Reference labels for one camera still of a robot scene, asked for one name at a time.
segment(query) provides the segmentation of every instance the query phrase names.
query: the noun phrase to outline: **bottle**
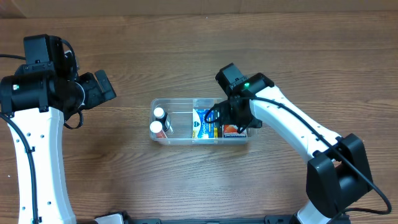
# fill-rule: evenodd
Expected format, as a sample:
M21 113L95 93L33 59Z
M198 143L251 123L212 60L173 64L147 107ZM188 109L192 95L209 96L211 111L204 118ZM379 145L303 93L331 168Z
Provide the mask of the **bottle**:
M166 111L164 111L162 108L155 108L154 115L156 121L160 121L162 123L163 131L171 130L171 132L173 132L170 126L170 116L167 114Z
M152 133L156 134L156 138L167 138L166 133L163 131L163 125L160 121L154 121L150 124L149 129Z

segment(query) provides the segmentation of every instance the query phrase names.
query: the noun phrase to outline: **transparent tray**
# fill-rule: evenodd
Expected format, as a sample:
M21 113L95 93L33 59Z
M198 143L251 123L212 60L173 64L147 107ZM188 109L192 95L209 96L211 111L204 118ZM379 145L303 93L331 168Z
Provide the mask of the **transparent tray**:
M223 101L221 98L158 98L150 106L150 123L155 121L154 109L163 108L170 116L171 130L166 131L167 138L157 138L150 132L150 138L165 145L191 144L246 144L257 132L248 128L246 138L192 138L193 109L210 109L215 103Z

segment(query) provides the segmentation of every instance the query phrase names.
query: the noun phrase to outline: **table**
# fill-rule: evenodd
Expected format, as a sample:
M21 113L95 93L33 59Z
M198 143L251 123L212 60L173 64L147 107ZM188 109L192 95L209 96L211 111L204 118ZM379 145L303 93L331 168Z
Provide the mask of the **table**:
M0 53L57 35L80 74L104 69L118 97L63 130L69 198L79 220L233 218L294 213L307 201L306 165L266 125L246 146L160 146L149 138L154 98L224 97L217 71L262 72L315 121L363 139L375 183L398 205L398 12L0 19ZM23 63L0 59L0 77ZM0 121L0 223L17 223L14 147ZM355 206L385 209L372 191ZM354 223L396 223L353 213Z

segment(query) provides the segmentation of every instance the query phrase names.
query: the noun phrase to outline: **clear plastic bin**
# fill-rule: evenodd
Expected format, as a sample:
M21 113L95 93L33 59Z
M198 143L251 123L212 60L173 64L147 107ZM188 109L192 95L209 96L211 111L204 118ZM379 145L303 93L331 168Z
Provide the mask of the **clear plastic bin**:
M223 101L221 98L158 98L150 106L150 124L155 121L154 110L161 107L170 116L171 130L166 132L167 138L157 138L150 132L150 138L165 145L191 144L246 144L257 132L248 128L246 138L192 138L193 109L210 109L215 103Z

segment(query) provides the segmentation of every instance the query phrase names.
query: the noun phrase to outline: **white bottle cap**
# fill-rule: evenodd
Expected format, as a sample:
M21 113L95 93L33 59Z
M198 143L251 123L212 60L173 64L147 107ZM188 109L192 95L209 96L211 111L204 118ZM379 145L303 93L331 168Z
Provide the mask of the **white bottle cap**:
M162 108L155 108L154 115L158 119L162 119L164 117L164 110Z
M163 130L163 126L160 121L154 121L150 124L149 129L150 129L150 131L152 131L153 133L156 134Z

